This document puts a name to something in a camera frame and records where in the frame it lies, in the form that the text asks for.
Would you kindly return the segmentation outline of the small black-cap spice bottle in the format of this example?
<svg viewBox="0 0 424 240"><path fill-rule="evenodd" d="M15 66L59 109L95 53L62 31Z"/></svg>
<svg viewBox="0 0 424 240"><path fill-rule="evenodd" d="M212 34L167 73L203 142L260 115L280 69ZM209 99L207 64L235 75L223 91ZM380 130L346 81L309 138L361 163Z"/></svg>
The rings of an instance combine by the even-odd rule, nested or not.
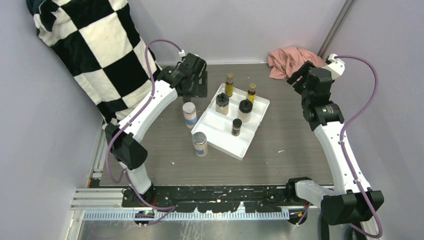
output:
<svg viewBox="0 0 424 240"><path fill-rule="evenodd" d="M235 137L240 135L241 132L241 126L242 126L243 122L241 119L236 118L232 121L232 129L231 129L231 134Z"/></svg>

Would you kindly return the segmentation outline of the taped black-lid grinder jar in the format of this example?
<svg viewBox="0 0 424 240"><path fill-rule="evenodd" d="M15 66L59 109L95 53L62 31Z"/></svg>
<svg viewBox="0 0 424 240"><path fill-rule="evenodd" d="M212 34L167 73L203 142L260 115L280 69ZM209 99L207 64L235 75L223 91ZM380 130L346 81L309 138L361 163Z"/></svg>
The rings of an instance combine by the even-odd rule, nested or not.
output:
<svg viewBox="0 0 424 240"><path fill-rule="evenodd" d="M215 110L222 114L227 115L229 112L229 102L230 98L224 92L218 94L215 98Z"/></svg>

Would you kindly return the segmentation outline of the black-lid knob grinder jar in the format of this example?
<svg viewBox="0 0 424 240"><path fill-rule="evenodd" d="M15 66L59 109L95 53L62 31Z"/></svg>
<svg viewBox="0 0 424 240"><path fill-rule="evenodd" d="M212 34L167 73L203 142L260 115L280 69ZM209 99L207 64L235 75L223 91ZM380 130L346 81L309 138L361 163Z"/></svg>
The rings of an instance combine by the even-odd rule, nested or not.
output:
<svg viewBox="0 0 424 240"><path fill-rule="evenodd" d="M243 123L247 123L251 119L252 110L253 110L253 103L248 99L242 100L240 101L238 105L237 117Z"/></svg>

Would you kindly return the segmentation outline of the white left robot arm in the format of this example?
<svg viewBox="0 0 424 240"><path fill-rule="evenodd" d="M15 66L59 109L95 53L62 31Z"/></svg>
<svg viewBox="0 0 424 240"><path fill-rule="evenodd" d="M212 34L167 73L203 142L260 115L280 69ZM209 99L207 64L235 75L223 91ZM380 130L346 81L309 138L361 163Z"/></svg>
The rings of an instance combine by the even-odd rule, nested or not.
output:
<svg viewBox="0 0 424 240"><path fill-rule="evenodd" d="M146 132L177 98L188 101L205 98L207 94L207 63L201 57L188 53L176 66L167 66L158 74L151 92L127 117L117 124L106 125L109 151L129 177L135 191L134 200L141 207L148 207L154 199L149 190L152 181L145 166L148 151L141 145Z"/></svg>

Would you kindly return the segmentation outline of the yellow-label sauce bottle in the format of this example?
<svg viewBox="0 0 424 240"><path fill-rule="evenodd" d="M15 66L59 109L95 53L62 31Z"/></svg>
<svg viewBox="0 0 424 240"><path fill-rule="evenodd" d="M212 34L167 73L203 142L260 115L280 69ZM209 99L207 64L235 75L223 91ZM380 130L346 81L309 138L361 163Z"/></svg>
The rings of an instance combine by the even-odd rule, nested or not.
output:
<svg viewBox="0 0 424 240"><path fill-rule="evenodd" d="M250 101L252 104L255 101L255 96L256 96L256 87L257 85L255 83L251 83L249 85L249 89L247 91L247 96L246 96L246 100Z"/></svg>

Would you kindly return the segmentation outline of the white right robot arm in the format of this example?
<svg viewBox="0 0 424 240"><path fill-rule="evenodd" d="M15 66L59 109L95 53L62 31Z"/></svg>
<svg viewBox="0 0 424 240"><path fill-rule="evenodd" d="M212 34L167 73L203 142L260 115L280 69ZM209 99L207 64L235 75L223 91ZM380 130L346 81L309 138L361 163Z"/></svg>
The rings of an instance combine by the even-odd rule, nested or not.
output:
<svg viewBox="0 0 424 240"><path fill-rule="evenodd" d="M345 63L338 57L326 63L316 67L307 61L287 83L301 96L303 117L324 150L334 187L325 188L309 177L291 178L285 198L291 205L305 200L317 206L332 226L365 222L384 203L384 196L364 177L350 147L342 111L330 100L332 84L343 74Z"/></svg>

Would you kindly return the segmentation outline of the gold-cap yellow sauce bottle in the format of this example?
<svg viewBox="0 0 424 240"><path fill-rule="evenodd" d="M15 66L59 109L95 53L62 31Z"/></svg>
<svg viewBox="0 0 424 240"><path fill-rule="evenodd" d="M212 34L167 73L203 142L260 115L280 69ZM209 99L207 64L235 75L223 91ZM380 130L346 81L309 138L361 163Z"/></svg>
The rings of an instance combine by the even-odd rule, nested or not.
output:
<svg viewBox="0 0 424 240"><path fill-rule="evenodd" d="M232 95L233 95L233 89L234 89L234 74L233 73L229 73L227 75L227 78L226 78L224 93L227 96L232 97Z"/></svg>

